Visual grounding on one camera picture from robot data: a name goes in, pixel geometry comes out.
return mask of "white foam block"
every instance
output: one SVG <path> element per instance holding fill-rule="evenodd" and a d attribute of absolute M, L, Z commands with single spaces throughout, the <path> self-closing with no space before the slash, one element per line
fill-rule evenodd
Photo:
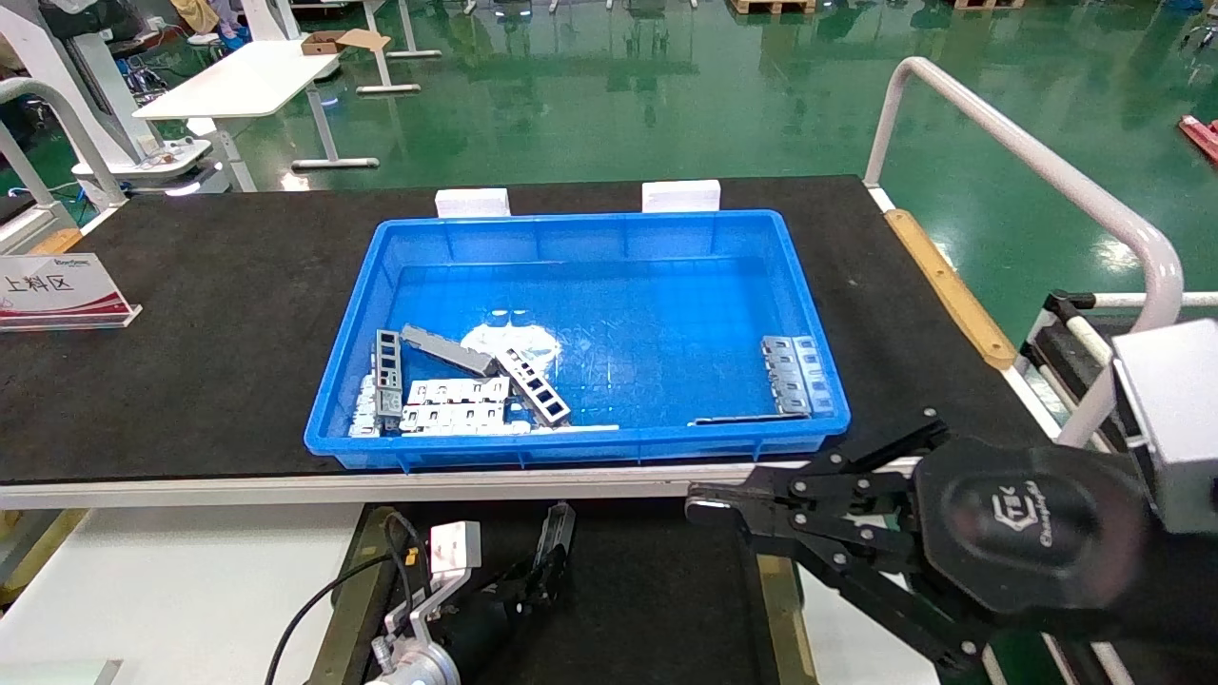
<path fill-rule="evenodd" d="M 482 524 L 457 520 L 431 528 L 431 573 L 482 566 Z"/>
<path fill-rule="evenodd" d="M 658 180 L 643 184 L 644 212 L 717 212 L 719 180 Z"/>
<path fill-rule="evenodd" d="M 510 217 L 507 188 L 448 188 L 436 191 L 436 216 L 442 219 Z"/>

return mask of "metal pipe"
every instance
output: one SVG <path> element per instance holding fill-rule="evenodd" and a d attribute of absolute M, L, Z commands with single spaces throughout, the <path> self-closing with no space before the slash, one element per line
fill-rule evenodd
<path fill-rule="evenodd" d="M 888 82 L 884 107 L 864 177 L 868 188 L 879 186 L 879 173 L 896 123 L 896 110 L 911 76 L 917 76 L 946 98 L 1138 256 L 1146 278 L 1146 305 L 1132 330 L 1146 330 L 1175 322 L 1184 293 L 1184 274 L 1172 243 L 1150 222 L 924 57 L 903 60 Z M 1112 373 L 1105 369 L 1079 402 L 1078 411 L 1062 427 L 1057 442 L 1072 446 L 1085 444 L 1114 406 Z"/>
<path fill-rule="evenodd" d="M 13 139 L 12 132 L 9 130 L 2 122 L 0 122 L 0 155 L 9 160 L 9 165 L 12 166 L 12 171 L 17 172 L 17 178 L 21 179 L 22 185 L 29 194 L 34 196 L 34 201 L 38 202 L 39 210 L 49 210 L 55 204 L 55 197 L 51 196 L 51 190 L 46 188 L 43 183 L 43 177 L 38 176 L 34 169 L 34 165 L 29 162 L 29 157 L 21 151 L 21 145 L 17 145 L 17 140 Z"/>
<path fill-rule="evenodd" d="M 1145 293 L 1093 293 L 1093 295 L 1095 296 L 1093 310 L 1138 308 L 1146 303 Z M 1184 307 L 1218 307 L 1218 293 L 1185 293 L 1180 305 Z"/>
<path fill-rule="evenodd" d="M 94 176 L 97 177 L 97 184 L 106 194 L 108 207 L 118 207 L 125 202 L 127 197 L 123 195 L 122 189 L 118 188 L 118 182 L 114 179 L 114 174 L 110 172 L 110 167 L 106 166 L 106 161 L 101 158 L 101 152 L 97 151 L 97 146 L 94 145 L 89 134 L 85 133 L 84 126 L 80 123 L 80 118 L 77 116 L 76 110 L 73 110 L 68 104 L 67 99 L 63 98 L 58 90 L 55 90 L 38 79 L 9 78 L 0 80 L 0 102 L 7 102 L 9 100 L 21 95 L 34 95 L 51 106 L 51 111 L 54 111 L 55 117 L 60 119 L 60 123 L 63 126 L 63 130 L 68 134 L 68 138 L 76 143 L 77 150 L 79 150 L 80 156 L 84 157 L 82 161 L 89 165 Z M 19 154 L 19 150 L 18 155 L 9 156 L 10 160 L 17 157 L 24 157 Z"/>

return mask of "pallet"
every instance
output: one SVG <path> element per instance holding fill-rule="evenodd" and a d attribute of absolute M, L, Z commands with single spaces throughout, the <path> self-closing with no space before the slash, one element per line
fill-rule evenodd
<path fill-rule="evenodd" d="M 957 10 L 1018 10 L 1023 0 L 955 0 Z"/>
<path fill-rule="evenodd" d="M 814 10 L 816 10 L 816 0 L 730 0 L 730 1 L 732 2 L 732 7 L 736 7 L 736 11 L 742 15 L 747 15 L 752 10 L 760 11 L 760 9 L 762 7 L 765 7 L 771 15 L 781 15 L 782 12 L 803 12 L 805 15 L 810 15 L 812 13 Z"/>

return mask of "cardboard box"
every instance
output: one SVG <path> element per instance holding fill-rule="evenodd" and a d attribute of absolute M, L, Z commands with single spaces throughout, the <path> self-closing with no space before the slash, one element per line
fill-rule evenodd
<path fill-rule="evenodd" d="M 389 45 L 389 37 L 367 28 L 314 30 L 301 43 L 301 52 L 304 55 L 337 55 L 348 45 L 380 52 Z"/>

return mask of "yellow edge strip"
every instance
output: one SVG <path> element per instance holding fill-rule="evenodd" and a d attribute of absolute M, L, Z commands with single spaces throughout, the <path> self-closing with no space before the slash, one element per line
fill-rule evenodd
<path fill-rule="evenodd" d="M 65 228 L 48 235 L 41 243 L 29 251 L 30 255 L 61 255 L 67 252 L 73 245 L 84 238 L 80 229 Z"/>
<path fill-rule="evenodd" d="M 931 282 L 943 307 L 948 310 L 951 319 L 973 347 L 977 347 L 985 363 L 999 371 L 1010 368 L 1015 363 L 1015 346 L 994 323 L 985 307 L 977 301 L 972 290 L 960 280 L 956 269 L 951 268 L 914 215 L 905 210 L 889 210 L 884 212 L 884 218 L 905 245 L 905 250 L 917 262 L 922 274 Z"/>

